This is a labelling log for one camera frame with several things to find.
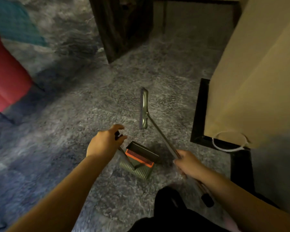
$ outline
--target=teal fabric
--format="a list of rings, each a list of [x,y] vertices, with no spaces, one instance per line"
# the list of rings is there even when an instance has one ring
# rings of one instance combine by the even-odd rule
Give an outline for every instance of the teal fabric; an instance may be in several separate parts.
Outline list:
[[[4,39],[47,46],[37,27],[19,2],[0,0],[0,36]]]

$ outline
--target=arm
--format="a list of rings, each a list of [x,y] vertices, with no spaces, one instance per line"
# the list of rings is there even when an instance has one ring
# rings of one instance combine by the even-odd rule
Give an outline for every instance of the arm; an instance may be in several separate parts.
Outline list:
[[[98,132],[88,146],[85,159],[12,225],[8,232],[71,231],[93,183],[127,138],[121,136],[115,141],[115,132],[118,129],[124,127],[113,125],[108,131]]]
[[[204,166],[191,152],[178,150],[182,159],[174,163],[200,180],[216,200],[247,232],[290,232],[290,215],[256,198],[221,174]]]

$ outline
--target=person's right hand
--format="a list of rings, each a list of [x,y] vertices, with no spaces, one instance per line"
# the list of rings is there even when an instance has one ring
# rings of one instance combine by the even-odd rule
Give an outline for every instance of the person's right hand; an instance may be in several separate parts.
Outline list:
[[[177,150],[177,152],[182,158],[174,160],[174,164],[185,174],[199,180],[200,176],[207,170],[207,167],[190,151]]]

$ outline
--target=orange comb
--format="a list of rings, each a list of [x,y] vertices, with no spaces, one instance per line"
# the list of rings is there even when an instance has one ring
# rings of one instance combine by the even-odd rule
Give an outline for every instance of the orange comb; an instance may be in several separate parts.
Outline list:
[[[154,165],[154,162],[146,159],[145,157],[143,157],[143,156],[135,153],[132,150],[127,149],[126,150],[126,155],[129,156],[129,157],[131,157],[132,159],[137,160],[138,162],[140,162],[142,164],[145,164],[147,167],[150,167],[151,168]]]

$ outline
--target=broom handle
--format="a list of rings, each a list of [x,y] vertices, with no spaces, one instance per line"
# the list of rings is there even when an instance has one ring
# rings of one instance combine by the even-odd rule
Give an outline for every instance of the broom handle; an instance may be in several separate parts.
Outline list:
[[[156,130],[158,131],[158,133],[162,137],[163,142],[166,144],[167,148],[172,153],[172,155],[174,156],[174,158],[175,159],[181,159],[182,157],[180,156],[180,154],[176,151],[176,149],[173,146],[173,144],[171,144],[169,142],[169,140],[166,138],[166,136],[163,134],[163,132],[159,129],[158,125],[154,122],[154,120],[151,118],[151,116],[149,115],[149,113],[147,113],[146,116],[151,121],[151,123],[155,126]],[[209,207],[209,208],[212,207],[214,205],[214,201],[211,198],[211,196],[207,193],[207,191],[205,190],[202,182],[200,182],[199,180],[196,180],[195,179],[195,183],[199,187],[200,191],[202,192],[202,196],[201,196],[202,201],[205,203],[205,205],[207,207]]]

